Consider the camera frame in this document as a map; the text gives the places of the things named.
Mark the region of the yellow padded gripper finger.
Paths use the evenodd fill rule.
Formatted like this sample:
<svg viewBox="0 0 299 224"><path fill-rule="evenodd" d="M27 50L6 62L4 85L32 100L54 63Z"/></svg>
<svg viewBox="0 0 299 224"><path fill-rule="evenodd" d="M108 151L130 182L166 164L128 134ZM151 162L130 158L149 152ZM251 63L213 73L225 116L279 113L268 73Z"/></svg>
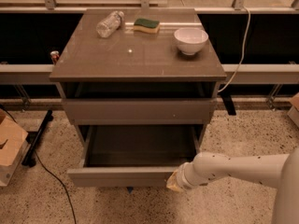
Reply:
<svg viewBox="0 0 299 224"><path fill-rule="evenodd" d="M183 181L182 181L183 173L177 169L166 181L166 187L176 192L183 191Z"/></svg>

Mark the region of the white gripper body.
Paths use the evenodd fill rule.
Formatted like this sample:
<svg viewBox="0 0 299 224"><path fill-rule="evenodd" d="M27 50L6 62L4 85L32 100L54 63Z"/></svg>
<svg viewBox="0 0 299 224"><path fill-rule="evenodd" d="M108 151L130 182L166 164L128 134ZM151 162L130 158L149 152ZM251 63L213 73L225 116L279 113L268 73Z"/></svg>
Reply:
<svg viewBox="0 0 299 224"><path fill-rule="evenodd" d="M179 166L177 177L178 186L181 189L195 189L199 185L198 175L193 169L191 162L185 162Z"/></svg>

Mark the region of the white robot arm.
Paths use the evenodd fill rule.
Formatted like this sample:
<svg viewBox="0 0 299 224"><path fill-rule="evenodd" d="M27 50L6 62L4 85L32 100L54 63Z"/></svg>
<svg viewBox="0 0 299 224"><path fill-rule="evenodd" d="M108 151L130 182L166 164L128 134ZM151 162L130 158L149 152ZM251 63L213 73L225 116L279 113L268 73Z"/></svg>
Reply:
<svg viewBox="0 0 299 224"><path fill-rule="evenodd" d="M184 191L233 177L277 190L271 224L299 224L299 148L291 154L228 157L201 152L170 175L166 187Z"/></svg>

